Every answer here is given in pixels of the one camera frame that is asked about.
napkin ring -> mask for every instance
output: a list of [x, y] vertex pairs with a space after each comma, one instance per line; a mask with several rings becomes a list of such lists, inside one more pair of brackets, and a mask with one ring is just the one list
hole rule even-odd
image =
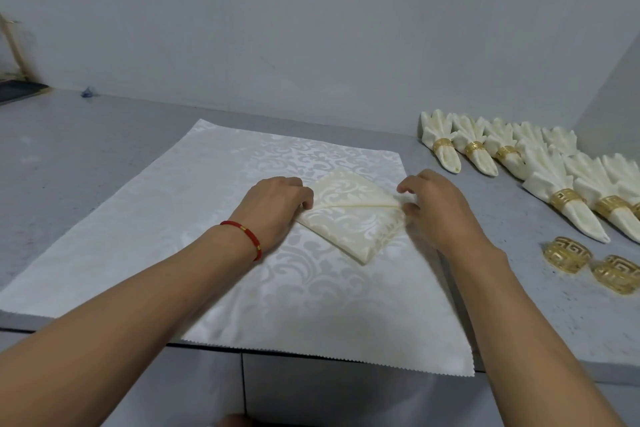
[[495, 158], [503, 161], [509, 154], [521, 155], [520, 151], [517, 150], [514, 146], [506, 145], [498, 149], [498, 152], [495, 153]]
[[433, 150], [433, 153], [436, 153], [440, 147], [453, 147], [453, 142], [446, 138], [438, 139], [433, 143], [433, 148], [431, 150]]
[[579, 272], [593, 258], [586, 246], [566, 237], [553, 240], [543, 255], [551, 265], [567, 273]]
[[554, 193], [553, 196], [551, 196], [551, 199], [549, 199], [549, 204], [551, 204], [555, 209], [562, 213], [567, 203], [570, 203], [571, 201], [577, 201], [578, 199], [580, 199], [580, 201], [584, 201], [584, 199], [582, 199], [582, 196], [580, 196], [580, 194], [575, 192], [573, 189], [561, 189], [558, 192]]
[[640, 287], [640, 267], [618, 255], [609, 255], [592, 272], [603, 286], [624, 296]]
[[484, 149], [482, 142], [471, 142], [465, 147], [465, 155], [468, 158], [471, 158], [471, 154], [473, 154], [476, 150]]
[[611, 213], [613, 213], [616, 209], [630, 207], [631, 204], [627, 203], [620, 196], [607, 196], [598, 201], [593, 208], [595, 212], [602, 217], [609, 218], [609, 216], [611, 216]]

